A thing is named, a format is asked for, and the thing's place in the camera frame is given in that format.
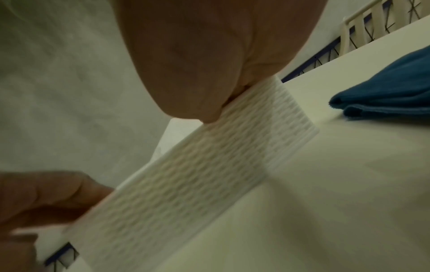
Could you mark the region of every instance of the table surface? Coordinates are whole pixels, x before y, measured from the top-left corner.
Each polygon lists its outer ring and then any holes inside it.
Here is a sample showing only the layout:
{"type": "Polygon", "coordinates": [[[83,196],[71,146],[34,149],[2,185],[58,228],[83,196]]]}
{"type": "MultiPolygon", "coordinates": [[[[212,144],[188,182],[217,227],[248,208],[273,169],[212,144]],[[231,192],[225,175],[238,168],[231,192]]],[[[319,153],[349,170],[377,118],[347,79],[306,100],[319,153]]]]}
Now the table surface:
{"type": "Polygon", "coordinates": [[[327,105],[430,45],[429,29],[421,19],[287,82],[320,134],[157,271],[430,271],[430,121],[346,121],[327,105]]]}

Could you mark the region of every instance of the white textured paper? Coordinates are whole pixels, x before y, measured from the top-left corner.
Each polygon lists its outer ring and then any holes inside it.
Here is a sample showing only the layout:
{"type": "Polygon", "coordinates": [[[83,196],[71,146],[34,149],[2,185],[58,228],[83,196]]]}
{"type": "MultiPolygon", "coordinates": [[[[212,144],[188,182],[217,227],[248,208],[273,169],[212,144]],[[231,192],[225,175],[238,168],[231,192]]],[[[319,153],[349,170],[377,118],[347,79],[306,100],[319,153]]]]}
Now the white textured paper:
{"type": "Polygon", "coordinates": [[[264,80],[65,235],[94,272],[151,271],[316,133],[280,80],[264,80]]]}

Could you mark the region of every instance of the blue cloth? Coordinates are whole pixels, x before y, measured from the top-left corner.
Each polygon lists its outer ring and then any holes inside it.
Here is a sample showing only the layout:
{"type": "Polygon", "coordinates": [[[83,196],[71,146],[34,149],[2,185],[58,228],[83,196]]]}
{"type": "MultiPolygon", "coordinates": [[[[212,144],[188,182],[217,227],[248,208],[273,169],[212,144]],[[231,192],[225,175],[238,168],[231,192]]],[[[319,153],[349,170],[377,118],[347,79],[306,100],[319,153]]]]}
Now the blue cloth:
{"type": "Polygon", "coordinates": [[[399,58],[368,81],[336,94],[329,105],[343,109],[353,120],[430,116],[430,46],[399,58]]]}

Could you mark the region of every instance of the person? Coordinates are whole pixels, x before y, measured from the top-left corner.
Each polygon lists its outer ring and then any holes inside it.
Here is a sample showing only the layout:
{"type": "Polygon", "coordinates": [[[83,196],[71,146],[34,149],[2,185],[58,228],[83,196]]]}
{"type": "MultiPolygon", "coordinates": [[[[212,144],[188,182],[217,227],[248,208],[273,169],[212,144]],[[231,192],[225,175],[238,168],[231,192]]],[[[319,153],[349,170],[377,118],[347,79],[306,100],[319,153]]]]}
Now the person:
{"type": "MultiPolygon", "coordinates": [[[[327,0],[111,0],[134,66],[168,115],[215,122],[223,106],[276,74],[308,39],[327,0]]],[[[112,192],[79,172],[0,173],[0,266],[35,271],[37,235],[112,192]]]]}

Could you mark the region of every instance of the folded tissue corner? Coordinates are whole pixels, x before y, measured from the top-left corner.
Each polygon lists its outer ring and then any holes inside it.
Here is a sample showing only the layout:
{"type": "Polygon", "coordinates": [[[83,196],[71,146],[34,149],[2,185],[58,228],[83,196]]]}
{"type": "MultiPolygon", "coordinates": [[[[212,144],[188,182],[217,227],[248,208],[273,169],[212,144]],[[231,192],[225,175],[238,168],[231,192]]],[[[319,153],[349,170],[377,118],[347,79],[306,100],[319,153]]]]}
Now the folded tissue corner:
{"type": "Polygon", "coordinates": [[[64,234],[93,272],[153,271],[317,132],[281,81],[268,78],[64,234]]]}
{"type": "Polygon", "coordinates": [[[430,116],[430,46],[394,61],[329,102],[351,120],[430,116]]]}

